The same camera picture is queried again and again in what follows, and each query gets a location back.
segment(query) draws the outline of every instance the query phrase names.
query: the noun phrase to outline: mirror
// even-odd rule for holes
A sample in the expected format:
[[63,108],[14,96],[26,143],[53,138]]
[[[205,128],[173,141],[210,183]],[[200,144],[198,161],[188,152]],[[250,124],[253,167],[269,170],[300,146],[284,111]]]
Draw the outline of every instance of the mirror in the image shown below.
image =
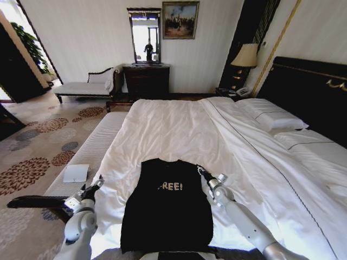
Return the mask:
[[127,8],[135,63],[160,63],[160,8]]

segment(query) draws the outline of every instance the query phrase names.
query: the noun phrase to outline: dresser drawer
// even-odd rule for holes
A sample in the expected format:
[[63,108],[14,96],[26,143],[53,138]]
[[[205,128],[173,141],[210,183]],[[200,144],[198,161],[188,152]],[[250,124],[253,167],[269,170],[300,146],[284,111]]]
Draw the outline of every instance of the dresser drawer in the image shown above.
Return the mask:
[[169,92],[169,66],[124,66],[128,92],[140,97],[164,97]]

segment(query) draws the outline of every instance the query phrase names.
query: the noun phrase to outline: mirror frame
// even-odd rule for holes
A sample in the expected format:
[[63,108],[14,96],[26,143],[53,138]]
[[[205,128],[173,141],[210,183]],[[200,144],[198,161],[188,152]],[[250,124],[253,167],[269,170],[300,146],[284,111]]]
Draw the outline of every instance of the mirror frame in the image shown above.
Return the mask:
[[[132,38],[132,48],[134,51],[134,59],[136,64],[160,64],[161,63],[161,57],[160,53],[162,51],[162,46],[161,46],[161,41],[162,41],[162,31],[161,31],[161,26],[160,26],[160,20],[161,20],[161,13],[162,9],[161,8],[127,8],[128,10],[128,16],[129,16],[129,22],[130,22],[130,29],[131,29],[131,38]],[[137,61],[136,57],[136,51],[135,51],[135,43],[134,43],[134,33],[132,30],[133,24],[132,24],[132,18],[131,18],[131,13],[132,12],[156,12],[158,13],[158,61]]]

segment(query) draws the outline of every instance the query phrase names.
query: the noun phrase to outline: floral rug pattern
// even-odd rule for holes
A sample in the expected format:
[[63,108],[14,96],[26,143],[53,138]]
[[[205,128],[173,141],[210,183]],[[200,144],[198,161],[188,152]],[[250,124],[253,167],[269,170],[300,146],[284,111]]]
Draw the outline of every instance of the floral rug pattern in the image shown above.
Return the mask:
[[[48,91],[3,106],[27,126],[0,141],[0,255],[2,259],[51,260],[64,224],[46,209],[8,209],[13,198],[43,195],[106,115],[106,99],[63,97]],[[128,111],[116,107],[113,111]]]

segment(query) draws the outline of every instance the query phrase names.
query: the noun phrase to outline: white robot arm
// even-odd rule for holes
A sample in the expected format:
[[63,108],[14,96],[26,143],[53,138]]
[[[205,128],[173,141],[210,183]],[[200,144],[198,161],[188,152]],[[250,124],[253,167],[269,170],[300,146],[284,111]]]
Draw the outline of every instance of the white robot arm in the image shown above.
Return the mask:
[[103,185],[100,179],[85,190],[66,199],[65,205],[74,211],[71,219],[65,226],[65,238],[60,252],[54,260],[89,260],[92,249],[89,245],[91,238],[97,230],[97,215],[94,212],[95,192]]
[[267,260],[308,260],[279,244],[270,230],[249,209],[234,200],[232,191],[222,184],[222,179],[218,181],[200,165],[197,165],[197,169],[204,176],[214,199],[225,207],[229,218]]

